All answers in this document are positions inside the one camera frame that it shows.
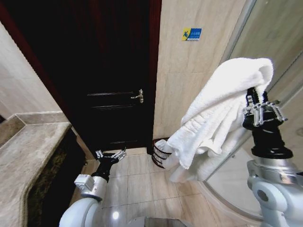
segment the door handle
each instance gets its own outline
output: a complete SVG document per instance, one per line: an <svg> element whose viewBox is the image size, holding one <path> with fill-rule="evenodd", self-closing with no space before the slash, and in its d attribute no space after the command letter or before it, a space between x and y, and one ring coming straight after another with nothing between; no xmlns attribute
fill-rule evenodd
<svg viewBox="0 0 303 227"><path fill-rule="evenodd" d="M139 90L139 95L137 95L137 96L133 96L133 97L131 97L131 98L140 98L140 103L143 103L143 102L144 102L144 98L143 98L143 90L142 90L142 89L140 89L140 90Z"/></svg>

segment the sticker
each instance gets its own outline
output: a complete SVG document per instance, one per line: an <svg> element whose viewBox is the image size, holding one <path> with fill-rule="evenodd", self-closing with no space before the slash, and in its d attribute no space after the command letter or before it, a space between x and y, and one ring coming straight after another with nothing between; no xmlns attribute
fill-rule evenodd
<svg viewBox="0 0 303 227"><path fill-rule="evenodd" d="M182 41L198 41L202 33L202 28L189 28L183 29Z"/></svg>

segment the dark wooden door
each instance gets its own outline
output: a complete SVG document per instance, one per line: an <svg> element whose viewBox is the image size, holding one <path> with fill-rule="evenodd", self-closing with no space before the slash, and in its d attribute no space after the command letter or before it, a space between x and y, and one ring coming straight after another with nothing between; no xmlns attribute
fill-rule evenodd
<svg viewBox="0 0 303 227"><path fill-rule="evenodd" d="M93 154L150 148L161 1L2 2L1 21ZM131 99L140 89L143 103Z"/></svg>

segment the shower enclosure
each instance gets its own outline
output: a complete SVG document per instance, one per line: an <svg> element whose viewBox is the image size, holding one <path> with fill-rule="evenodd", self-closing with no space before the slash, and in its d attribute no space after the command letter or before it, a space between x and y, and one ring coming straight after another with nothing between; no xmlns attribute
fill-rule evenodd
<svg viewBox="0 0 303 227"><path fill-rule="evenodd" d="M280 126L293 162L303 170L303 1L247 0L222 61L229 58L270 58L274 77L269 100L280 100L289 118ZM262 219L261 209L247 186L246 163L254 146L248 131L236 149L204 182L223 203L240 214Z"/></svg>

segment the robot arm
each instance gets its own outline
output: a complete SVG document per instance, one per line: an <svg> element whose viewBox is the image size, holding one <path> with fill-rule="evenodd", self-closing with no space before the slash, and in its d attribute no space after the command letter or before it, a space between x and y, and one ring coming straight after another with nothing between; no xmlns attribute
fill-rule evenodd
<svg viewBox="0 0 303 227"><path fill-rule="evenodd" d="M80 174L75 180L83 199L73 203L63 214L60 227L99 227L101 223L102 201L113 164L126 156L126 148L120 152L102 154L96 151L100 165L92 175Z"/></svg>
<svg viewBox="0 0 303 227"><path fill-rule="evenodd" d="M252 131L254 160L247 163L248 187L260 203L261 227L299 227L303 223L303 174L291 162L293 153L282 140L283 117L278 102L266 93L260 103L254 88L247 94L243 127Z"/></svg>

